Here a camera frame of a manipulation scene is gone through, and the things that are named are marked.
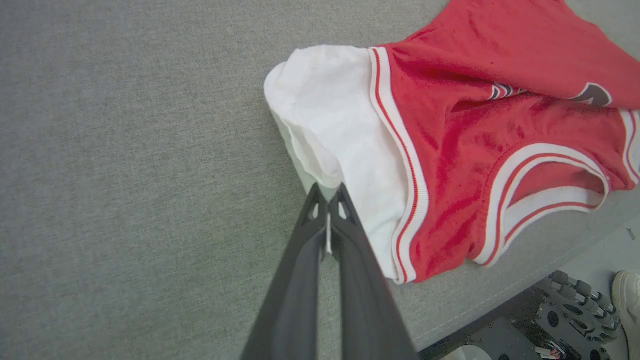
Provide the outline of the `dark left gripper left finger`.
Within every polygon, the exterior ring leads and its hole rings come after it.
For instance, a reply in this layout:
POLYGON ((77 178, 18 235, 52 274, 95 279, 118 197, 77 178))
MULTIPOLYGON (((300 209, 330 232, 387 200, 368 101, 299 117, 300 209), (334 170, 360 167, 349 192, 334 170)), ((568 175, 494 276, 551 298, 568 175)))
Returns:
POLYGON ((317 358, 319 264, 328 208, 314 184, 247 338, 243 360, 317 358))

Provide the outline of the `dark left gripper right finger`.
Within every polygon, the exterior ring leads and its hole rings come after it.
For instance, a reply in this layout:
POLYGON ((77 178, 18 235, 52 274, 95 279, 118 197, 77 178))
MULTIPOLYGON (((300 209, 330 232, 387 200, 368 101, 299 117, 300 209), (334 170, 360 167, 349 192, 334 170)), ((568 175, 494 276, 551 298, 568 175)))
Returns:
POLYGON ((338 187, 328 209, 331 246, 339 262, 343 359, 418 359, 345 184, 338 187))

